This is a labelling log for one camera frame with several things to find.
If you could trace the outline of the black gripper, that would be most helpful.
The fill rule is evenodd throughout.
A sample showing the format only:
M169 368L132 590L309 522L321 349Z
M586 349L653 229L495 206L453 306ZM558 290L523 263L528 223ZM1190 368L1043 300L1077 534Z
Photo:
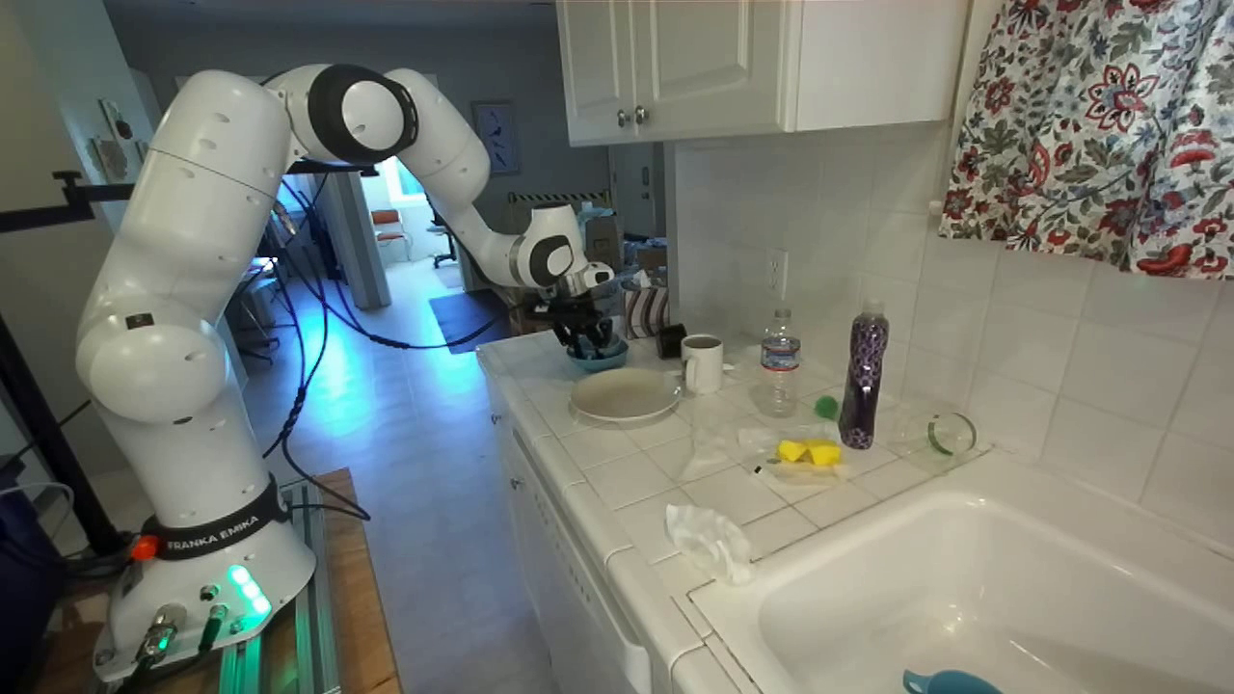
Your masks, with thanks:
M574 362L588 362L592 349L597 359L619 359L624 339L615 337L624 299L615 283L592 285L586 294L558 294L551 300L551 327L567 344Z

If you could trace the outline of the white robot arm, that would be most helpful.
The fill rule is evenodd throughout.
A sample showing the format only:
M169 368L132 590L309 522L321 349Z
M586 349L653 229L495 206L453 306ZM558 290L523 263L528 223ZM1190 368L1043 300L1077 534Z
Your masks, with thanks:
M246 294L280 183L295 165L399 162L497 290L543 300L569 359L624 351L579 213L516 233L478 213L489 151L416 71L312 63L255 83L194 75L150 141L77 326L77 378L124 450L150 522L112 590L94 671L124 686L246 643L304 594L316 553L255 439L228 309Z

